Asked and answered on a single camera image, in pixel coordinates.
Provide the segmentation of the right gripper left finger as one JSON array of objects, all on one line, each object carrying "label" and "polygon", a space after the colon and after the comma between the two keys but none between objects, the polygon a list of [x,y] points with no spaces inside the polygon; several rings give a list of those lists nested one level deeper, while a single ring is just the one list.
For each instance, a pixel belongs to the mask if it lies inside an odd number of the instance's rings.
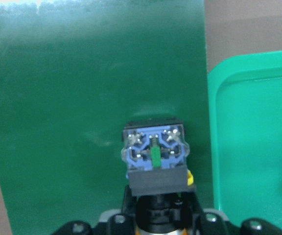
[{"label": "right gripper left finger", "polygon": [[104,211],[95,226],[82,220],[69,221],[53,232],[54,235],[140,235],[135,221],[137,198],[129,186],[124,189],[120,209]]}]

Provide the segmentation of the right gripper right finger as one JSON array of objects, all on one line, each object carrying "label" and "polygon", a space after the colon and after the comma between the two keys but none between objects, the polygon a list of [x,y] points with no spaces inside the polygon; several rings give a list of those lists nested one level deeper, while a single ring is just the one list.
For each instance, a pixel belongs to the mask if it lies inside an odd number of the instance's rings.
[{"label": "right gripper right finger", "polygon": [[215,209],[203,209],[195,190],[181,193],[188,214],[189,235],[282,235],[282,229],[261,218],[249,218],[240,226],[231,223],[228,217]]}]

